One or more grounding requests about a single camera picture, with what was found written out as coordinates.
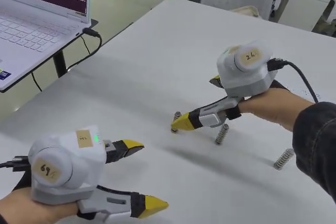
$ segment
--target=black table leg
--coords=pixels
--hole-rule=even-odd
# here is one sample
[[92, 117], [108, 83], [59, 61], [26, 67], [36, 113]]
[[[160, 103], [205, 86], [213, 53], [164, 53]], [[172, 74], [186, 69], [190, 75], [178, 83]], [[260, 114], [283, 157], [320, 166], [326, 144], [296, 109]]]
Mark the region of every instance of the black table leg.
[[58, 78], [62, 77], [67, 73], [67, 66], [65, 65], [65, 59], [63, 51], [56, 53], [53, 56], [54, 64], [57, 72]]

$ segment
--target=laptop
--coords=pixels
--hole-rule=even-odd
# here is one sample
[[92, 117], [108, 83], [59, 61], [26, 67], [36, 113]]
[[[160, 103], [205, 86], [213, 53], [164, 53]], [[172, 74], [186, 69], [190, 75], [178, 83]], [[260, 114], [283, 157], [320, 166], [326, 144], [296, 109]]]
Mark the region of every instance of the laptop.
[[0, 0], [0, 91], [90, 26], [89, 0]]

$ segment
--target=number label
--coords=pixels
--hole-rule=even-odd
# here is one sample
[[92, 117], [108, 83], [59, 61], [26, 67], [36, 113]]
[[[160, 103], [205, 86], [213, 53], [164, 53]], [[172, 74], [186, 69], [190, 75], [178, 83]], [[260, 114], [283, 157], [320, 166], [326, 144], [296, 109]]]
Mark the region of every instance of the number label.
[[76, 131], [79, 148], [93, 147], [92, 138], [89, 130]]
[[243, 65], [252, 65], [256, 63], [261, 58], [261, 54], [258, 49], [251, 49], [250, 51], [244, 52], [240, 55], [240, 61]]
[[46, 160], [39, 158], [32, 167], [33, 173], [54, 184], [59, 179], [61, 171]]

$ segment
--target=floor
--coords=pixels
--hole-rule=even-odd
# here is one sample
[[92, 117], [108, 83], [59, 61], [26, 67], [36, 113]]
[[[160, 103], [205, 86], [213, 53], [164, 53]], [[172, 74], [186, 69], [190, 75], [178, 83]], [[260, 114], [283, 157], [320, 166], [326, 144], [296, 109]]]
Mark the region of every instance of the floor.
[[[105, 42], [162, 1], [164, 0], [91, 0], [91, 17], [99, 21], [95, 30], [100, 33], [103, 42]], [[95, 49], [98, 44], [97, 40], [86, 36], [84, 38], [89, 49]], [[67, 65], [87, 55], [81, 39], [70, 45], [64, 53]], [[53, 61], [51, 60], [37, 69], [35, 77], [42, 89], [46, 89], [52, 84], [57, 79]], [[28, 76], [8, 92], [0, 94], [0, 121], [38, 93], [39, 90], [31, 76]]]

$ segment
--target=white cabinet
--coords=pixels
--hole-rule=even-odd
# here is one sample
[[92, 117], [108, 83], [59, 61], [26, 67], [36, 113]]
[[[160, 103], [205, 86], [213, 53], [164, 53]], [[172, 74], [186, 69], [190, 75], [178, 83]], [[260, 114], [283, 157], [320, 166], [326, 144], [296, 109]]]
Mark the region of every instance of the white cabinet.
[[289, 0], [278, 23], [312, 31], [330, 0]]

